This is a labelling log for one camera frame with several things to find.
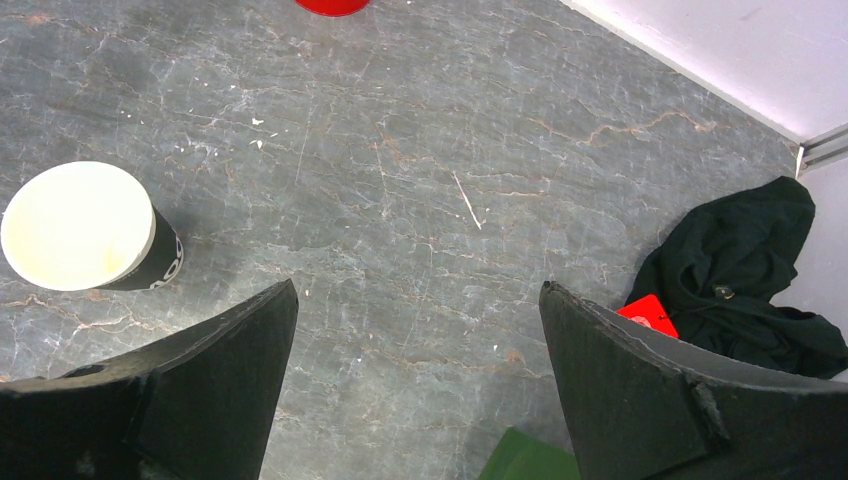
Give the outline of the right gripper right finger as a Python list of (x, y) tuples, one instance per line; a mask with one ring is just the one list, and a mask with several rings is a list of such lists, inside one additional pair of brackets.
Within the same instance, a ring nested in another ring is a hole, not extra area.
[(554, 281), (538, 300), (585, 479), (843, 479), (847, 386), (733, 360)]

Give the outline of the black paper coffee cup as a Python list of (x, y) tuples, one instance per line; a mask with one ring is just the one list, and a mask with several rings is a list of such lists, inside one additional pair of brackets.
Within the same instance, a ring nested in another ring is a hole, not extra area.
[(3, 212), (1, 246), (23, 279), (63, 292), (156, 289), (186, 257), (144, 186), (95, 161), (58, 165), (24, 184)]

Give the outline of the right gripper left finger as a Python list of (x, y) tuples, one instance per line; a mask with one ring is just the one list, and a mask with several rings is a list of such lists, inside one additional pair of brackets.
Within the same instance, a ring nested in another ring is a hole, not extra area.
[(256, 479), (296, 330), (291, 280), (143, 347), (1, 386), (5, 479)]

